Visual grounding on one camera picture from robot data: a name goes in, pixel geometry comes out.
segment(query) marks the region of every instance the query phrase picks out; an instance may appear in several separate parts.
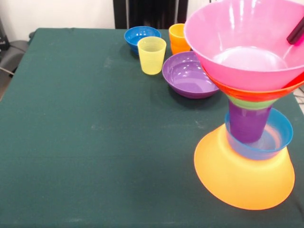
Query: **purple bowl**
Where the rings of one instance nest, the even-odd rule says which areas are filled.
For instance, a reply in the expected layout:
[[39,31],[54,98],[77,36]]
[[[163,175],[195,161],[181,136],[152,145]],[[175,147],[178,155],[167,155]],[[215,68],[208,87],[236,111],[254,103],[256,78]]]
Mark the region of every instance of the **purple bowl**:
[[168,58],[162,67],[162,74],[176,93],[187,98],[206,98],[219,90],[203,71],[193,51]]

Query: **blue bowl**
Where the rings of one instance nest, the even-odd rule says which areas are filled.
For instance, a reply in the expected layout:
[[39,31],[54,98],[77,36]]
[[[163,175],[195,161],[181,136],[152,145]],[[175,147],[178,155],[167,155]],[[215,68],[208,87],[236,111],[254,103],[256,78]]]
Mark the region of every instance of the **blue bowl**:
[[266,160],[276,156],[292,140],[294,132],[289,120],[272,108],[261,138],[253,143],[241,143],[230,132],[229,113],[225,117],[227,139],[238,154],[253,160]]
[[130,28],[124,34],[125,41],[130,45],[131,50],[138,55],[137,43],[144,37],[162,37],[159,30],[149,26],[137,26]]

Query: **table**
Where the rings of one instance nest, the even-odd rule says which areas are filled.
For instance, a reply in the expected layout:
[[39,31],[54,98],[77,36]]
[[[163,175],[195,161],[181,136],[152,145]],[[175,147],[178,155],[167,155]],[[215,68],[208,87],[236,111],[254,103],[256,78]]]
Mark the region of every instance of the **table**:
[[304,118],[293,96],[275,104],[294,127],[291,196],[264,211],[234,208],[193,165],[198,141],[224,122],[226,96],[189,100],[145,75],[124,32],[36,31],[0,103],[0,226],[304,227]]

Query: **white wall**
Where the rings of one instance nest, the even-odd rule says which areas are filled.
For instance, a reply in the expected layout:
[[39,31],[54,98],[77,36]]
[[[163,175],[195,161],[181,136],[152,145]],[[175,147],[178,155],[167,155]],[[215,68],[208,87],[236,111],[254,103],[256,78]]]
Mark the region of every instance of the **white wall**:
[[[304,4],[304,0],[291,0],[294,2],[298,2],[301,4]],[[198,10],[200,7],[209,4],[209,0],[189,0],[188,1],[188,9],[187,9],[187,18],[191,16],[192,13],[194,13],[196,10]]]
[[0,0],[0,17],[9,41],[39,27],[115,28],[112,0]]

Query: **purple cup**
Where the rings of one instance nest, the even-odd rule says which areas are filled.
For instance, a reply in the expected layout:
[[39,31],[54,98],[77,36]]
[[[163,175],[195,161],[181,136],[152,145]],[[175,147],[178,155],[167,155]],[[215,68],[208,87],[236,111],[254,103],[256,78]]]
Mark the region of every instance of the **purple cup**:
[[258,110],[240,108],[229,100],[230,132],[241,143],[254,143],[263,133],[271,106]]

